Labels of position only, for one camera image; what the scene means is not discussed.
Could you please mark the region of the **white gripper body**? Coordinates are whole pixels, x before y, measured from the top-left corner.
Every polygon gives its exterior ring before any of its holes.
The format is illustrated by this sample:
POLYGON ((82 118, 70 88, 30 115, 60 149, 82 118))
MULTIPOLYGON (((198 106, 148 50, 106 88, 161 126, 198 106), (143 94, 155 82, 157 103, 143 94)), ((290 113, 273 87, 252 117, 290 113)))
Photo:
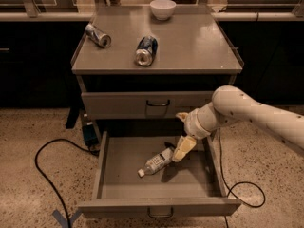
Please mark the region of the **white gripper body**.
POLYGON ((192 138, 202 140, 210 136, 221 124, 221 117, 212 103, 196 108, 183 117, 184 131, 192 138))

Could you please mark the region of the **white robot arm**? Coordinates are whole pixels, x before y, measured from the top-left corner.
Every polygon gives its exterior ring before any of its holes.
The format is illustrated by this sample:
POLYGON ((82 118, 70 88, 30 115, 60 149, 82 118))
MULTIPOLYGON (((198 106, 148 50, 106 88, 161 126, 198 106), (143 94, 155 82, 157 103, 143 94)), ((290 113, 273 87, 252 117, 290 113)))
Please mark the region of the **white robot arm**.
POLYGON ((295 153, 304 154, 304 116, 259 103, 231 85, 219 87, 209 104, 176 116, 183 122, 185 137, 180 137, 172 160, 180 162, 197 141, 210 136, 217 129, 244 121, 254 124, 295 153))

